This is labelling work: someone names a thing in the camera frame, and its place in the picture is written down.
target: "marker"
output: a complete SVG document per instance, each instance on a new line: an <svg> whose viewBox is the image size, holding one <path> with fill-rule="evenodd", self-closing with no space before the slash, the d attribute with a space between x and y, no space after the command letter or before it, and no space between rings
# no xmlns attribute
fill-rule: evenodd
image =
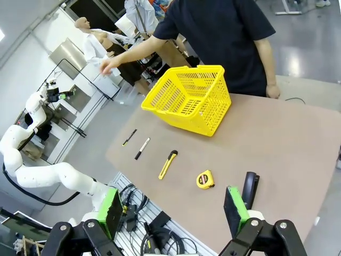
<svg viewBox="0 0 341 256"><path fill-rule="evenodd" d="M126 139L126 141L122 144L122 146L125 146L125 145L127 144L127 142L131 139L131 137L135 134L136 131L137 131L137 129L135 129L135 130L133 131L133 133L129 136L128 139Z"/></svg>
<svg viewBox="0 0 341 256"><path fill-rule="evenodd" d="M148 139L145 141L145 143L144 143L143 146L141 147L140 151L136 154L135 160L137 160L137 159L140 157L142 151L143 151L144 148L147 146L147 144L148 144L149 141L150 141L150 138L148 138Z"/></svg>

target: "brown tabletop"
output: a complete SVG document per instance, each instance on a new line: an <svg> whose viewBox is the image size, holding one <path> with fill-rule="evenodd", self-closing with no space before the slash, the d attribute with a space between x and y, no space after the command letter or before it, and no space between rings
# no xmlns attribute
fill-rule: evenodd
<svg viewBox="0 0 341 256"><path fill-rule="evenodd" d="M327 192L341 143L336 111L245 95L232 106L213 137L181 130L138 109L119 132L107 159L155 204L219 253L231 239L223 211L227 185L242 191L246 172L261 176L253 210L269 223L294 222L305 239ZM126 146L122 143L134 129ZM150 141L138 160L134 157ZM163 180L169 155L178 156ZM216 186L201 190L199 173L211 170Z"/></svg>

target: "black t-shirt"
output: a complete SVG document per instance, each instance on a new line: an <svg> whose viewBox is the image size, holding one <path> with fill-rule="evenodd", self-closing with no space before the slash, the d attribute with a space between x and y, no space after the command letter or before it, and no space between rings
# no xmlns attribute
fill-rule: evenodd
<svg viewBox="0 0 341 256"><path fill-rule="evenodd" d="M222 65L230 93L265 96L266 76L254 41L275 33L254 0L174 0L158 39L182 34L206 65Z"/></svg>

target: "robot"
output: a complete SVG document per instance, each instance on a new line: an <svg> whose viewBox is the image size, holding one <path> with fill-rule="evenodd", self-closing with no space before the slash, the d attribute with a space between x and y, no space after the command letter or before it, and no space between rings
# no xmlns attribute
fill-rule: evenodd
<svg viewBox="0 0 341 256"><path fill-rule="evenodd" d="M90 197L94 212L89 216L86 215L84 217L86 219L99 212L110 187L77 171L68 163L27 167L23 164L18 151L19 144L37 133L39 127L46 121L46 113L42 106L73 95L73 92L70 91L60 93L58 88L51 88L55 84L55 78L53 78L29 97L26 102L26 110L33 120L32 124L27 129L11 125L0 141L0 153L4 156L7 173L17 178L21 187L49 187L60 182L68 189L76 190Z"/></svg>

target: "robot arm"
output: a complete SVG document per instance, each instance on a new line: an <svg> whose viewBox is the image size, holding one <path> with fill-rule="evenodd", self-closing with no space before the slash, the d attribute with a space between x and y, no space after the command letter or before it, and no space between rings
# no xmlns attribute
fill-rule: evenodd
<svg viewBox="0 0 341 256"><path fill-rule="evenodd" d="M49 187L61 182L68 189L91 197L94 209L97 211L109 189L108 186L77 171L68 163L33 167L23 164L18 147L22 141L36 133L38 127L45 122L46 114L42 107L46 101L44 95L46 95L45 86L41 91L33 93L26 102L26 109L33 123L27 129L11 125L2 137L0 153L4 156L6 170L10 176L17 178L20 186L25 188Z"/></svg>

